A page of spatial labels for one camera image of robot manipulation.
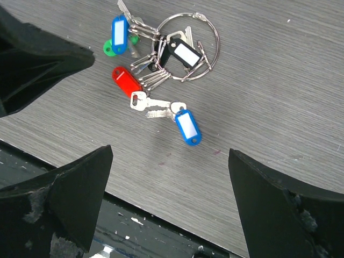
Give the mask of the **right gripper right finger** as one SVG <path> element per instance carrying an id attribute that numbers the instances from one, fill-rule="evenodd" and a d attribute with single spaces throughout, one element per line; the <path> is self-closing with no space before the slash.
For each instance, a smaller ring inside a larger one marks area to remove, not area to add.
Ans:
<path id="1" fill-rule="evenodd" d="M 343 257 L 343 194 L 230 149 L 228 168 L 250 257 Z"/>

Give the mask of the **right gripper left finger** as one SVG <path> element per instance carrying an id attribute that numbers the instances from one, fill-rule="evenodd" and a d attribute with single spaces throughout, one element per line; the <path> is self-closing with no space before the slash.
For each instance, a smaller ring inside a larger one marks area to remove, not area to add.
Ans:
<path id="1" fill-rule="evenodd" d="M 82 257 L 94 237 L 111 146 L 1 189 L 1 257 Z"/>

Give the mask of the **large metal keyring with keys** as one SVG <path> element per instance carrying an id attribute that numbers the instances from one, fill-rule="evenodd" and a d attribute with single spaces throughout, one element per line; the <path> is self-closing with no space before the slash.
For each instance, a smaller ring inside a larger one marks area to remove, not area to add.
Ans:
<path id="1" fill-rule="evenodd" d="M 126 51 L 136 59 L 129 68 L 115 67 L 112 80 L 127 96 L 135 91 L 150 93 L 168 79 L 181 83 L 200 79 L 211 72 L 220 54 L 220 36 L 216 27 L 202 13 L 182 12 L 165 19 L 157 28 L 131 14 L 123 1 L 117 5 L 121 14 L 112 21 L 111 39 L 103 51 L 107 56 L 119 56 Z M 209 61 L 201 41 L 194 41 L 192 29 L 168 35 L 161 29 L 177 18 L 189 17 L 206 24 L 214 34 L 215 53 Z"/>

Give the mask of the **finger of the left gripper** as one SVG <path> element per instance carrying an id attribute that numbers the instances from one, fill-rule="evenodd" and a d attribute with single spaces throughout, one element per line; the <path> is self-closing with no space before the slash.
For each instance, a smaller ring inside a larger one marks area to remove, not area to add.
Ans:
<path id="1" fill-rule="evenodd" d="M 23 23 L 1 8 L 1 117 L 26 108 L 94 61 L 91 50 Z"/>

